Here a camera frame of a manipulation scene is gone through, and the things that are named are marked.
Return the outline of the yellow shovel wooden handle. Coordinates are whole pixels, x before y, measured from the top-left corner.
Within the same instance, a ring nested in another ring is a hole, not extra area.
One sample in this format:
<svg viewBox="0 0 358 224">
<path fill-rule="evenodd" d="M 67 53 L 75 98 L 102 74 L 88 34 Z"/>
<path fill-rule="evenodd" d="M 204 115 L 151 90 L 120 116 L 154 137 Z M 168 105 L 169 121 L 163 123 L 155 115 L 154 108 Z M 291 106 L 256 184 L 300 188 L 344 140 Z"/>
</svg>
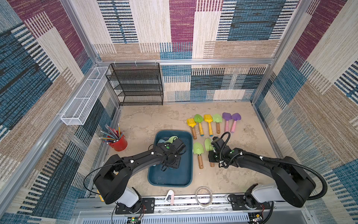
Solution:
<svg viewBox="0 0 358 224">
<path fill-rule="evenodd" d="M 187 124 L 191 127 L 191 131 L 192 131 L 192 135 L 193 135 L 193 139 L 196 140 L 197 139 L 197 135 L 196 135 L 196 131 L 195 131 L 195 126 L 196 126 L 196 122 L 193 118 L 189 118 L 186 120 Z"/>
</svg>

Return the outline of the green shovel yellow handle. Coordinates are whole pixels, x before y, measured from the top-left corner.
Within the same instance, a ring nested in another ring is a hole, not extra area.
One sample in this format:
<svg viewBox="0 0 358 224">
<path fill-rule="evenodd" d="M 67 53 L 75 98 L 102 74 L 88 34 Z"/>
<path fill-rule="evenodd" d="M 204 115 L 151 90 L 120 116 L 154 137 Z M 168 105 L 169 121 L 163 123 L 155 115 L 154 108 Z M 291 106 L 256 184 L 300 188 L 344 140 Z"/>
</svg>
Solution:
<svg viewBox="0 0 358 224">
<path fill-rule="evenodd" d="M 202 127 L 202 124 L 201 124 L 204 121 L 204 118 L 200 114 L 196 114 L 194 116 L 194 121 L 199 125 L 200 135 L 204 136 L 203 127 Z"/>
</svg>

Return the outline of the purple shovel long pink handle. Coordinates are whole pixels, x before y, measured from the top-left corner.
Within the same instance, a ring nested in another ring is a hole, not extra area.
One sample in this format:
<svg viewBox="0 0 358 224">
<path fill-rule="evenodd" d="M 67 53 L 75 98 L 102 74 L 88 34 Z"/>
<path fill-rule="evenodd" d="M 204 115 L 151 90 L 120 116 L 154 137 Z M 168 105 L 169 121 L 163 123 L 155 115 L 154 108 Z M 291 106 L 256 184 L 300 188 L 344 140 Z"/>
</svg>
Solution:
<svg viewBox="0 0 358 224">
<path fill-rule="evenodd" d="M 229 132 L 229 121 L 232 119 L 230 113 L 222 113 L 222 118 L 225 120 L 225 132 Z"/>
</svg>

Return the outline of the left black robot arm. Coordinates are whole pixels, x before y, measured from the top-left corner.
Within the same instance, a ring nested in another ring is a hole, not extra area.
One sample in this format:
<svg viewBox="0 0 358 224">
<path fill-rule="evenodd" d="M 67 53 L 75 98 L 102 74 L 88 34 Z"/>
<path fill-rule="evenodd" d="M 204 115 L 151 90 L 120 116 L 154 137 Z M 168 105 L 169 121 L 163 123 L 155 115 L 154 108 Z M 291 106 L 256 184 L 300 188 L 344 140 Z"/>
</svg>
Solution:
<svg viewBox="0 0 358 224">
<path fill-rule="evenodd" d="M 106 204 L 123 204 L 128 208 L 140 206 L 141 196 L 127 187 L 129 179 L 138 172 L 154 165 L 177 169 L 181 156 L 186 153 L 184 142 L 177 138 L 172 142 L 159 143 L 140 154 L 111 156 L 95 175 L 93 183 Z"/>
</svg>

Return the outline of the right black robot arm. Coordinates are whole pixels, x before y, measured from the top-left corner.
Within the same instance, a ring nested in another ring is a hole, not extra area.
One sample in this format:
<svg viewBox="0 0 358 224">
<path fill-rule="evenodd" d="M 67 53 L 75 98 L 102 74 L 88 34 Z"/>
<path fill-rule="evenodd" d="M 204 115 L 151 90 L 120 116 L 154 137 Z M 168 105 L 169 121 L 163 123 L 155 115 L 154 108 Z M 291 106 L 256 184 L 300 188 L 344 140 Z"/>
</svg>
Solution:
<svg viewBox="0 0 358 224">
<path fill-rule="evenodd" d="M 306 201 L 320 199 L 327 193 L 328 184 L 324 177 L 292 157 L 270 158 L 241 148 L 231 149 L 228 140 L 222 137 L 213 137 L 209 143 L 213 147 L 209 161 L 218 163 L 219 168 L 234 166 L 249 169 L 274 180 L 273 184 L 254 184 L 247 190 L 249 206 L 256 207 L 257 203 L 263 202 L 287 202 L 301 208 Z"/>
</svg>

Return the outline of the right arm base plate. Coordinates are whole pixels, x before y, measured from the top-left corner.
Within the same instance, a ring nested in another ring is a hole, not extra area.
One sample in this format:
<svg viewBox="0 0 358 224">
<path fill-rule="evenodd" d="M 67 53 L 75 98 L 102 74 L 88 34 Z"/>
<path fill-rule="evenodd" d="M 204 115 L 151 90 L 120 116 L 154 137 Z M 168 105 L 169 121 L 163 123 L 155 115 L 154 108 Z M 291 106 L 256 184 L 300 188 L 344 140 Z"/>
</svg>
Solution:
<svg viewBox="0 0 358 224">
<path fill-rule="evenodd" d="M 243 194 L 230 194 L 227 196 L 229 203 L 232 206 L 233 211 L 243 210 L 269 210 L 271 203 L 264 202 L 259 203 L 251 196 L 245 196 Z"/>
</svg>

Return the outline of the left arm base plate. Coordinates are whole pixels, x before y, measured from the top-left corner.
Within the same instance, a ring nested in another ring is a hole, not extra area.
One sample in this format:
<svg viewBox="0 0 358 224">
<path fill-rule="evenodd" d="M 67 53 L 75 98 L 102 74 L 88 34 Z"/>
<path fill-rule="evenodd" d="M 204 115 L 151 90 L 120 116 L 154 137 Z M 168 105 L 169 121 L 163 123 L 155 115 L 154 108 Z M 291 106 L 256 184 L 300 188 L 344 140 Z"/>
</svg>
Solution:
<svg viewBox="0 0 358 224">
<path fill-rule="evenodd" d="M 139 215 L 139 214 L 153 214 L 155 207 L 154 197 L 145 197 L 139 199 L 132 207 L 126 206 L 124 203 L 118 203 L 115 214 L 116 215 Z"/>
</svg>

